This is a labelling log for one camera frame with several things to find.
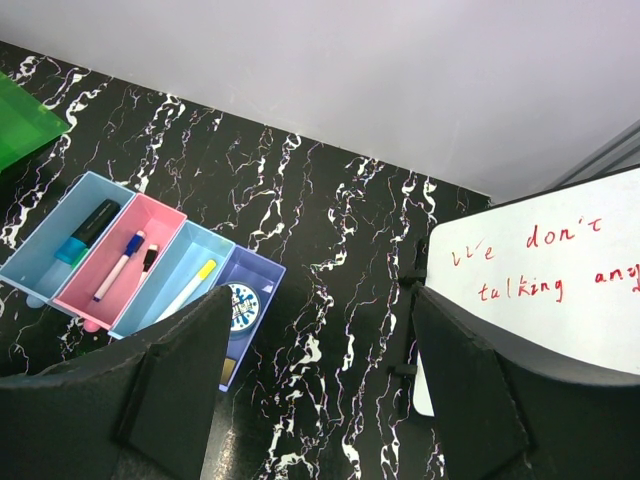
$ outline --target white wall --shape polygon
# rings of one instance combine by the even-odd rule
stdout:
[[[0,39],[498,200],[640,118],[637,0],[0,0]]]

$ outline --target blue compartment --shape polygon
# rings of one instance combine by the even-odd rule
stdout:
[[[286,268],[282,265],[236,245],[231,258],[229,258],[227,265],[220,273],[216,285],[226,285],[234,282],[244,283],[249,285],[260,297],[260,314],[251,332],[229,341],[227,358],[232,358],[236,361],[236,364],[227,384],[220,384],[220,390],[223,392],[226,392],[233,382],[238,367],[262,323],[264,314],[269,308],[269,304],[282,281],[285,271]]]
[[[153,324],[200,268],[208,260],[214,260],[217,263],[215,270],[185,305],[209,291],[223,271],[233,247],[231,240],[187,221],[109,335],[123,338]]]
[[[48,303],[59,308],[51,299],[70,280],[74,268],[57,260],[55,252],[104,200],[114,200],[120,204],[120,212],[95,241],[93,250],[134,195],[100,175],[87,172],[0,268],[0,279],[26,292],[27,303],[32,307]]]

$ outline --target red handwritten text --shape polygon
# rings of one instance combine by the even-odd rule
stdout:
[[[466,246],[466,257],[467,258],[472,258],[476,254],[478,249],[480,248],[480,245],[482,245],[482,242],[484,242],[484,239],[480,240],[480,243],[478,243],[478,245],[476,245],[476,248],[474,248],[474,249],[471,249],[471,247],[469,247],[467,245]],[[460,261],[462,260],[462,257],[457,256],[456,252],[451,252],[451,255],[453,256],[453,266],[457,267],[458,265],[460,265]],[[485,260],[491,260],[495,256],[496,255],[495,255],[495,253],[493,253],[493,248],[492,247],[488,247],[484,252]]]
[[[586,225],[591,226],[591,230],[594,232],[599,232],[602,228],[599,225],[601,222],[601,218],[596,218],[595,220],[587,223]],[[584,217],[580,217],[578,220],[578,225],[583,225]],[[571,233],[569,228],[563,228],[559,232],[555,232],[553,230],[549,230],[546,233],[540,233],[538,236],[538,225],[536,224],[533,227],[533,233],[527,238],[527,248],[535,247],[538,248],[541,245],[552,245],[554,242],[562,242],[573,240],[576,237],[575,233]]]
[[[634,286],[631,289],[633,293],[640,293],[640,264],[636,263],[632,267],[628,267],[626,269],[615,268],[610,272],[596,273],[596,283],[609,283],[616,282],[618,280],[624,280],[625,277],[635,278]]]
[[[564,298],[564,286],[562,285],[562,280],[536,283],[535,281],[530,282],[524,275],[520,275],[520,282],[517,284],[517,291],[513,291],[512,296],[512,289],[515,287],[515,283],[516,282],[511,281],[511,277],[506,279],[506,288],[502,290],[502,292],[506,294],[506,298],[535,297],[538,294],[550,292],[552,290],[558,294],[556,298],[557,303],[562,303]],[[489,285],[484,283],[478,292],[478,295],[480,296],[481,301],[487,302],[489,300],[501,298],[501,290],[500,288],[489,287]]]

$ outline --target green folder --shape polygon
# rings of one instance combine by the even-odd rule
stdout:
[[[69,125],[0,72],[0,172]]]

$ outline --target white pen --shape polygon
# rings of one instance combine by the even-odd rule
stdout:
[[[157,323],[160,320],[164,320],[170,315],[173,315],[180,307],[187,301],[187,299],[191,296],[193,292],[196,291],[196,288],[200,286],[200,284],[209,276],[213,269],[216,268],[216,262],[213,260],[209,260],[204,266],[196,273],[196,276],[191,279],[187,286],[182,289],[182,291],[178,294],[176,298],[173,299],[173,302],[169,304],[169,306],[160,314],[158,319],[154,322]]]
[[[125,248],[124,253],[118,260],[118,263],[115,264],[111,272],[109,272],[109,275],[107,275],[107,278],[104,279],[102,285],[100,285],[100,287],[98,288],[98,291],[93,295],[94,301],[99,302],[104,298],[104,296],[111,288],[111,285],[113,285],[113,282],[116,281],[116,278],[118,278],[118,275],[120,275],[120,272],[127,264],[131,256],[140,249],[140,246],[143,244],[145,237],[146,234],[142,230],[138,230],[133,238],[129,240],[127,248]]]

